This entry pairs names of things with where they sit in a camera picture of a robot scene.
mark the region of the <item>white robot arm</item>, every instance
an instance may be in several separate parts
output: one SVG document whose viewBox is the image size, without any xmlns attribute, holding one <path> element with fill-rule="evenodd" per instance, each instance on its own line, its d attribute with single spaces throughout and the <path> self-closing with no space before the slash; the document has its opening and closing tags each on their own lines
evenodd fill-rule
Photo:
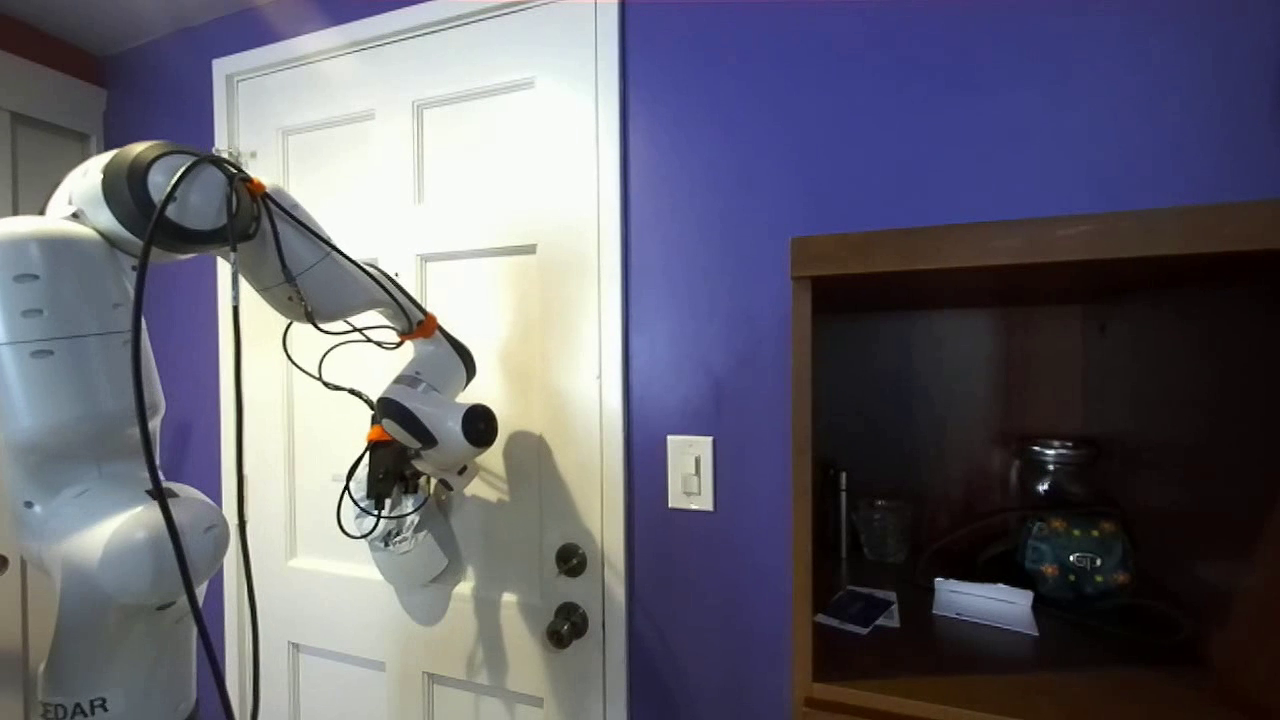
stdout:
<svg viewBox="0 0 1280 720">
<path fill-rule="evenodd" d="M 474 350 L 392 275 L 325 240 L 287 192 L 151 139 L 83 160 L 45 216 L 0 219 L 0 506 L 57 589 L 41 714 L 198 711 L 185 589 L 222 567 L 227 525 L 207 496 L 157 476 L 164 392 L 130 289 L 151 253 L 225 257 L 287 320 L 379 311 L 411 342 L 409 368 L 368 399 L 359 498 L 398 593 L 450 567 L 427 519 L 406 506 L 425 506 L 431 479 L 465 479 L 495 439 L 495 416 L 455 399 Z"/>
</svg>

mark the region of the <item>light switch plate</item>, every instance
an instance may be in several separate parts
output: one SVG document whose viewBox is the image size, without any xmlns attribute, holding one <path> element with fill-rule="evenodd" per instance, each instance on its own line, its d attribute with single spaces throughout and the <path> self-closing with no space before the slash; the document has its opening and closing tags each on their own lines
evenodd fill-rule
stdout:
<svg viewBox="0 0 1280 720">
<path fill-rule="evenodd" d="M 669 434 L 669 506 L 718 506 L 718 442 L 714 434 Z"/>
</svg>

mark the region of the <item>wooden shelf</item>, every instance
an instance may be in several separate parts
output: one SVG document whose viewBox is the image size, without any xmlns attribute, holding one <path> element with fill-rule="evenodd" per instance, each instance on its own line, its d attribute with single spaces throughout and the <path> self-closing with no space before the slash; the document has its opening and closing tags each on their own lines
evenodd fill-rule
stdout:
<svg viewBox="0 0 1280 720">
<path fill-rule="evenodd" d="M 794 354 L 797 714 L 1280 714 L 1280 203 L 804 237 Z M 1029 432 L 1112 451 L 1141 594 L 1185 643 L 949 626 L 917 593 L 944 555 L 910 567 L 906 633 L 813 624 L 823 459 L 910 496 L 938 549 L 1007 506 Z"/>
</svg>

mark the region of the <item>door knob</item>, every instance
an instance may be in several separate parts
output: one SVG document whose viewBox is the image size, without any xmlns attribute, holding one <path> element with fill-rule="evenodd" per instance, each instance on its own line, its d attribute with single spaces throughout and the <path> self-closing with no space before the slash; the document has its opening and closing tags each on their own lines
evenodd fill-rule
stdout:
<svg viewBox="0 0 1280 720">
<path fill-rule="evenodd" d="M 578 643 L 581 635 L 590 635 L 590 626 L 592 626 L 590 611 L 570 599 L 570 604 L 556 609 L 556 615 L 554 615 L 554 624 L 548 624 L 548 643 L 554 643 L 554 646 L 570 646 L 570 643 Z"/>
<path fill-rule="evenodd" d="M 556 570 L 560 575 L 583 575 L 590 570 L 590 552 L 578 542 L 560 542 L 556 549 Z"/>
</svg>

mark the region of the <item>purple wall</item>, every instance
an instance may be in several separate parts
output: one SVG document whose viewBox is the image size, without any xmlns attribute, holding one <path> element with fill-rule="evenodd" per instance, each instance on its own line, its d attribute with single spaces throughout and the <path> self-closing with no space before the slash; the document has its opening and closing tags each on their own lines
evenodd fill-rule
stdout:
<svg viewBox="0 0 1280 720">
<path fill-rule="evenodd" d="M 114 139 L 207 145 L 207 55 L 318 25 L 114 61 Z M 789 240 L 1280 196 L 1280 3 L 635 0 L 626 125 L 633 714 L 781 720 Z M 207 268 L 157 293 L 167 466 L 215 488 Z M 663 506 L 669 432 L 721 439 L 714 517 Z"/>
</svg>

